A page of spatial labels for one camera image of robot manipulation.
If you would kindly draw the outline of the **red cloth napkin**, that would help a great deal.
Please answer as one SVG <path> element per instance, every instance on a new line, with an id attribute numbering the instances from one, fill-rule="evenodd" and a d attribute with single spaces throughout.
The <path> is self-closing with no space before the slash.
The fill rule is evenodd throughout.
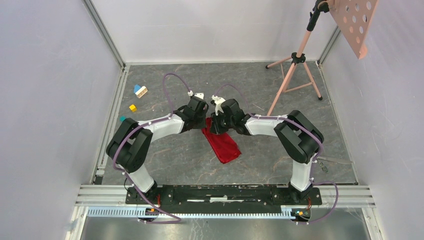
<path id="1" fill-rule="evenodd" d="M 212 150 L 214 151 L 217 159 L 222 164 L 227 164 L 237 159 L 242 153 L 237 143 L 227 134 L 213 134 L 211 132 L 212 118 L 205 119 L 206 127 L 201 131 L 209 142 Z"/>

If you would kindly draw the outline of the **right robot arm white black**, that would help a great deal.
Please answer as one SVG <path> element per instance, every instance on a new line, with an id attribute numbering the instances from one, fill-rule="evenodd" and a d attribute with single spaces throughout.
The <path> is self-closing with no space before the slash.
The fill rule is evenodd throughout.
<path id="1" fill-rule="evenodd" d="M 212 96 L 215 112 L 211 114 L 210 132 L 222 135 L 234 130 L 240 135 L 264 135 L 276 137 L 293 160 L 289 181 L 289 199 L 302 204 L 309 198 L 312 188 L 312 162 L 323 147 L 322 133 L 298 110 L 282 116 L 261 116 L 245 113 L 239 103 L 231 98 L 225 100 Z"/>

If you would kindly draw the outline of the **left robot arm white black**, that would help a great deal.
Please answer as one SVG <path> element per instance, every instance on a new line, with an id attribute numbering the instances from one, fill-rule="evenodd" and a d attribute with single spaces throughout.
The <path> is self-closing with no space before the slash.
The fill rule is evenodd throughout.
<path id="1" fill-rule="evenodd" d="M 188 104 L 170 115 L 147 121 L 126 118 L 113 135 L 106 154 L 112 159 L 114 169 L 121 171 L 138 189 L 137 196 L 145 204 L 151 204 L 157 198 L 156 181 L 145 167 L 151 143 L 170 135 L 205 128 L 208 109 L 204 94 L 196 93 Z"/>

